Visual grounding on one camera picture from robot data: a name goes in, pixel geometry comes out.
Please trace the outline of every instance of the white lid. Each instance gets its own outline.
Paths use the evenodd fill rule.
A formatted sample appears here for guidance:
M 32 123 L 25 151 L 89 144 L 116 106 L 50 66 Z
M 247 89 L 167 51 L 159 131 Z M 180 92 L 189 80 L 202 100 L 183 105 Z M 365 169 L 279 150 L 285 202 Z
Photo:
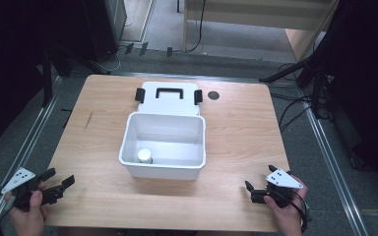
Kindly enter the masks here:
M 167 115 L 200 115 L 195 105 L 195 90 L 191 83 L 144 82 L 144 102 L 138 105 L 138 112 Z

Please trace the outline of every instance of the hand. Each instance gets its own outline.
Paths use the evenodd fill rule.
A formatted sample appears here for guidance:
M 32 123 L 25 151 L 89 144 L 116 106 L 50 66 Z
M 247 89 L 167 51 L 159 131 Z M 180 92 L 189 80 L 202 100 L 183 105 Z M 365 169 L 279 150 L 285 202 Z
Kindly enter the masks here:
M 46 185 L 41 183 L 38 188 L 43 190 Z M 9 215 L 18 236 L 41 236 L 43 234 L 47 210 L 45 207 L 41 207 L 41 202 L 42 192 L 35 191 L 31 195 L 30 211 L 24 212 L 16 207 L 11 209 Z
M 302 184 L 303 188 L 297 190 L 297 195 L 299 195 L 302 199 L 305 199 L 306 192 L 308 192 L 308 187 L 306 187 L 299 178 L 294 176 L 292 177 Z M 302 235 L 300 228 L 301 218 L 296 208 L 294 208 L 292 205 L 280 208 L 270 196 L 265 196 L 264 200 L 269 209 L 273 212 L 276 225 L 284 236 Z M 299 198 L 293 198 L 292 202 L 297 207 L 302 208 L 302 202 Z

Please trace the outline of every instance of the white cylinder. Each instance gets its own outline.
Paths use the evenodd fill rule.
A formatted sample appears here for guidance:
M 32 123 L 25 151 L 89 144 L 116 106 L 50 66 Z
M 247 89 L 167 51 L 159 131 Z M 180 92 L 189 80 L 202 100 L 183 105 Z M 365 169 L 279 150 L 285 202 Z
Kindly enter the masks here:
M 140 159 L 141 163 L 151 164 L 153 163 L 152 160 L 152 152 L 148 148 L 142 148 L 138 152 L 138 158 Z

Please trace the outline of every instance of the white box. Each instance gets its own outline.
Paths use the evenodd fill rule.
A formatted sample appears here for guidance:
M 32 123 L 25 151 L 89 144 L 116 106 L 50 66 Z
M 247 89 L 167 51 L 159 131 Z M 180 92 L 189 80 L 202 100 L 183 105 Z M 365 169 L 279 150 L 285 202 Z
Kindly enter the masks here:
M 147 82 L 143 89 L 144 103 L 128 117 L 119 161 L 134 177 L 196 180 L 206 163 L 205 119 L 194 102 L 197 86 Z M 142 149 L 153 162 L 139 158 Z

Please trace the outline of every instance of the black handle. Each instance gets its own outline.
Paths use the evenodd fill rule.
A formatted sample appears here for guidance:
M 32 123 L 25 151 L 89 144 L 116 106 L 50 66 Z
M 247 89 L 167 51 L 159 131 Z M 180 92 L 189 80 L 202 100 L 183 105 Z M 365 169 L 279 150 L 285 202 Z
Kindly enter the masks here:
M 183 89 L 182 88 L 158 88 L 156 91 L 156 98 L 160 95 L 162 91 L 167 92 L 179 92 L 179 98 L 183 99 Z

